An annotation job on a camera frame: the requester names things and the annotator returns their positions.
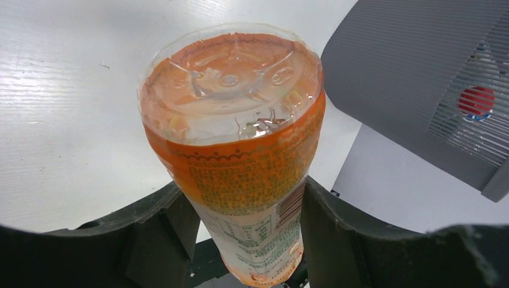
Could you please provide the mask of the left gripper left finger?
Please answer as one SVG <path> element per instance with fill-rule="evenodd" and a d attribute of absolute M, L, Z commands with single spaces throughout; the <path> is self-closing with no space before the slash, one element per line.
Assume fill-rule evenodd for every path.
<path fill-rule="evenodd" d="M 184 287 L 199 223 L 170 183 L 74 230 L 1 227 L 1 286 Z"/>

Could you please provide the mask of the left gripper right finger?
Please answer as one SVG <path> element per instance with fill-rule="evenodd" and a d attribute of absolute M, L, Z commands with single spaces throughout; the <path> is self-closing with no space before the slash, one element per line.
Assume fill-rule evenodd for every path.
<path fill-rule="evenodd" d="M 508 227 L 417 233 L 379 220 L 307 178 L 301 231 L 312 287 L 507 287 Z"/>

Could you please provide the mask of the orange drink bottle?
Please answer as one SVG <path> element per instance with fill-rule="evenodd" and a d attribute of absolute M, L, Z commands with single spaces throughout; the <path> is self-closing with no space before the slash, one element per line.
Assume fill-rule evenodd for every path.
<path fill-rule="evenodd" d="M 318 55 L 267 24 L 201 29 L 155 54 L 138 101 L 151 148 L 229 272 L 251 287 L 288 280 L 327 102 Z"/>

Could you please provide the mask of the red cap red label bottle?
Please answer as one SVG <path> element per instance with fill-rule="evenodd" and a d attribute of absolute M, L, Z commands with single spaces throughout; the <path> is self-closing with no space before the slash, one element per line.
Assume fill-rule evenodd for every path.
<path fill-rule="evenodd" d="M 474 86 L 466 88 L 457 100 L 457 107 L 467 122 L 488 119 L 495 103 L 495 92 L 489 88 Z"/>

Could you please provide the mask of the grey mesh waste bin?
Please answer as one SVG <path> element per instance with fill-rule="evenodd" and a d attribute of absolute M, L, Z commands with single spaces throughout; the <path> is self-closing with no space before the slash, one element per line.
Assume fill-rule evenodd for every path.
<path fill-rule="evenodd" d="M 493 202 L 508 195 L 508 2 L 358 1 L 322 53 L 333 105 Z M 466 88 L 495 92 L 463 119 Z"/>

